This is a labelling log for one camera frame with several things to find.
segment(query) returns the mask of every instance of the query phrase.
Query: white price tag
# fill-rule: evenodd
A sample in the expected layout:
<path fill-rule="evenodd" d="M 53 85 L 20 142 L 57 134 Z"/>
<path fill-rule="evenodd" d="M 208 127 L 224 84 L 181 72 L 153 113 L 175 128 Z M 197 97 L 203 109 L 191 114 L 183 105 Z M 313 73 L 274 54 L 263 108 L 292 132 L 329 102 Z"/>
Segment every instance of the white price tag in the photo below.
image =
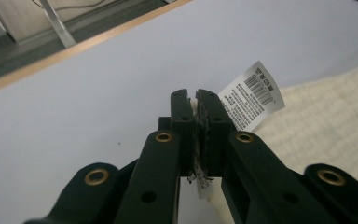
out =
<path fill-rule="evenodd" d="M 199 158 L 194 159 L 194 169 L 197 181 L 197 192 L 200 199 L 208 198 L 212 194 L 212 179 L 206 178 L 201 170 Z"/>
<path fill-rule="evenodd" d="M 238 131 L 250 132 L 268 115 L 284 108 L 281 92 L 261 62 L 255 63 L 218 95 Z"/>

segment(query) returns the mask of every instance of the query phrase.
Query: black plastic part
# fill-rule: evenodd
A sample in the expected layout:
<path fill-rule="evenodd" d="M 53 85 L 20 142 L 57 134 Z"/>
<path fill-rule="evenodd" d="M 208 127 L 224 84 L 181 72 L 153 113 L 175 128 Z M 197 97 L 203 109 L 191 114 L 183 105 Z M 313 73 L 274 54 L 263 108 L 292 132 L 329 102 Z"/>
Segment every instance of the black plastic part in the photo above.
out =
<path fill-rule="evenodd" d="M 171 94 L 171 130 L 180 135 L 181 176 L 190 176 L 194 157 L 195 122 L 187 90 Z"/>
<path fill-rule="evenodd" d="M 225 166 L 224 177 L 222 191 L 233 219 L 237 221 L 236 223 L 240 223 L 239 220 L 246 220 L 248 217 L 251 199 L 229 162 Z"/>
<path fill-rule="evenodd" d="M 98 185 L 88 185 L 86 175 L 94 170 L 104 169 L 107 179 Z M 26 224 L 93 224 L 111 223 L 115 215 L 112 202 L 119 203 L 122 192 L 117 190 L 118 170 L 105 163 L 94 163 L 76 173 L 62 191 L 51 212 L 42 219 L 27 221 Z"/>
<path fill-rule="evenodd" d="M 171 128 L 171 117 L 158 118 L 158 130 L 169 130 Z"/>
<path fill-rule="evenodd" d="M 147 137 L 115 224 L 177 222 L 179 143 L 179 135 L 168 130 Z"/>
<path fill-rule="evenodd" d="M 196 97 L 201 168 L 207 176 L 222 176 L 227 137 L 234 125 L 217 94 L 198 90 Z"/>
<path fill-rule="evenodd" d="M 228 170 L 224 179 L 235 175 L 250 198 L 247 216 L 236 223 L 337 223 L 258 136 L 234 132 L 228 139 L 227 159 L 235 174 Z M 231 193 L 226 195 L 235 198 Z M 227 202 L 230 210 L 236 207 Z"/>
<path fill-rule="evenodd" d="M 358 223 L 358 181 L 337 167 L 308 166 L 304 179 L 315 197 L 339 223 Z"/>

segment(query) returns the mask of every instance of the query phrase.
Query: barcode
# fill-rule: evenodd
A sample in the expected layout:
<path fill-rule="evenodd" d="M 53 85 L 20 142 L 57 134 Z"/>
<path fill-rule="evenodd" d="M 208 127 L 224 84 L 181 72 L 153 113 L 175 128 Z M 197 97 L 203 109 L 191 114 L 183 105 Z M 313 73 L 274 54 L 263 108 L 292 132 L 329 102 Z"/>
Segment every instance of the barcode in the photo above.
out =
<path fill-rule="evenodd" d="M 263 81 L 260 80 L 257 75 L 252 75 L 246 79 L 245 84 L 262 105 L 266 105 L 272 101 L 272 96 L 269 94 L 269 90 L 266 89 Z"/>

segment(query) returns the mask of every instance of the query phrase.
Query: brass grommet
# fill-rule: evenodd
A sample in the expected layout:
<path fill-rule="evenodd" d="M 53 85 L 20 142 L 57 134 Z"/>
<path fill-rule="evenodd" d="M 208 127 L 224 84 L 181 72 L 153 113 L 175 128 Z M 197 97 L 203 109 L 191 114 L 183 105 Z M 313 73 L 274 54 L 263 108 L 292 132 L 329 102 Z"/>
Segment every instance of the brass grommet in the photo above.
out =
<path fill-rule="evenodd" d="M 342 175 L 331 170 L 319 170 L 318 176 L 322 179 L 322 181 L 334 186 L 344 186 L 347 183 L 347 181 L 344 177 L 342 177 Z"/>
<path fill-rule="evenodd" d="M 159 133 L 156 135 L 156 140 L 159 142 L 169 142 L 172 140 L 172 135 L 170 133 Z"/>
<path fill-rule="evenodd" d="M 235 137 L 237 138 L 238 141 L 243 143 L 251 143 L 254 140 L 254 138 L 247 133 L 237 133 Z"/>
<path fill-rule="evenodd" d="M 101 174 L 100 178 L 92 178 L 93 175 Z M 107 180 L 109 177 L 109 172 L 103 168 L 97 168 L 95 170 L 90 171 L 85 177 L 84 182 L 90 186 L 100 185 Z"/>

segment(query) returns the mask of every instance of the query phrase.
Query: white table surface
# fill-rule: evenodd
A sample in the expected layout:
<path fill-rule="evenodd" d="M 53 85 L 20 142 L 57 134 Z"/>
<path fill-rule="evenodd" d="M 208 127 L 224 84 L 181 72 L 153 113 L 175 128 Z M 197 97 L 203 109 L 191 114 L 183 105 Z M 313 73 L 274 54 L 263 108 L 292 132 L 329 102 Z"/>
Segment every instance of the white table surface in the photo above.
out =
<path fill-rule="evenodd" d="M 0 89 L 0 224 L 45 216 L 82 167 L 135 160 L 170 93 L 260 60 L 288 87 L 358 66 L 358 2 L 194 0 Z M 220 223 L 182 181 L 179 223 Z"/>

